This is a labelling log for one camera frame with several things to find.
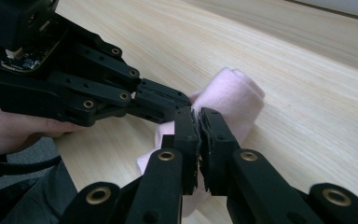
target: human hand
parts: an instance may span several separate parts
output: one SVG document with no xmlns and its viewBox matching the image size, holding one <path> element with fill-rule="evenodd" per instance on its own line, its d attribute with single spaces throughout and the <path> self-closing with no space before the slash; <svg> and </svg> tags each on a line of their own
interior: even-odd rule
<svg viewBox="0 0 358 224">
<path fill-rule="evenodd" d="M 59 137 L 64 133 L 85 129 L 69 122 L 12 114 L 0 109 L 0 154 L 26 149 L 42 136 Z"/>
</svg>

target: person's leg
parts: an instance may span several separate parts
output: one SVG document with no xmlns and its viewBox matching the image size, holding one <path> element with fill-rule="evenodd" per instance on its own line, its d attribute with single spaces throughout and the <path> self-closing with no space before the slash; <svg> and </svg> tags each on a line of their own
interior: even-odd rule
<svg viewBox="0 0 358 224">
<path fill-rule="evenodd" d="M 71 177 L 60 162 L 23 196 L 2 223 L 58 223 L 76 195 Z"/>
</svg>

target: pink cloth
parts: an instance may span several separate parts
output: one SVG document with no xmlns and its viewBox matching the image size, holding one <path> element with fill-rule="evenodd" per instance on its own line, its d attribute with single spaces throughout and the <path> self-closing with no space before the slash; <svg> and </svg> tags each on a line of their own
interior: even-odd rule
<svg viewBox="0 0 358 224">
<path fill-rule="evenodd" d="M 197 116 L 203 107 L 219 111 L 229 129 L 242 143 L 255 124 L 255 120 L 264 106 L 264 92 L 248 76 L 239 70 L 222 69 L 203 91 L 190 95 L 192 108 Z M 161 124 L 156 129 L 156 149 L 137 159 L 142 172 L 150 155 L 161 147 L 162 135 L 174 134 L 174 122 Z M 208 197 L 203 187 L 203 178 L 199 172 L 199 188 L 191 196 L 184 196 L 184 217 L 190 215 L 197 206 Z"/>
</svg>

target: gray floor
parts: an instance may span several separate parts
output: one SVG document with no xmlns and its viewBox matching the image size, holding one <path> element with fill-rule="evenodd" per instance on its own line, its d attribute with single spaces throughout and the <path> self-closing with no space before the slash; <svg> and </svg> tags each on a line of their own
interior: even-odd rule
<svg viewBox="0 0 358 224">
<path fill-rule="evenodd" d="M 59 153 L 51 138 L 42 138 L 32 147 L 21 152 L 7 156 L 7 161 L 12 163 L 34 163 L 45 161 L 58 156 Z M 28 175 L 5 175 L 0 178 L 0 189 L 17 183 L 24 179 L 35 178 L 43 175 L 47 170 L 39 171 Z"/>
</svg>

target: wood grain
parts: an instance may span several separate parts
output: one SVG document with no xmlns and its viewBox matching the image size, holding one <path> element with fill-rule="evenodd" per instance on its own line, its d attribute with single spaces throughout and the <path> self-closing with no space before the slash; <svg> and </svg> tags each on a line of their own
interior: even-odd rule
<svg viewBox="0 0 358 224">
<path fill-rule="evenodd" d="M 124 50 L 147 77 L 184 93 L 223 67 L 247 73 L 266 105 L 242 144 L 263 153 L 293 186 L 330 182 L 358 195 L 358 21 L 278 0 L 61 1 L 58 12 Z M 56 144 L 77 189 L 124 186 L 155 125 L 127 116 Z M 227 223 L 211 198 L 184 223 Z"/>
</svg>

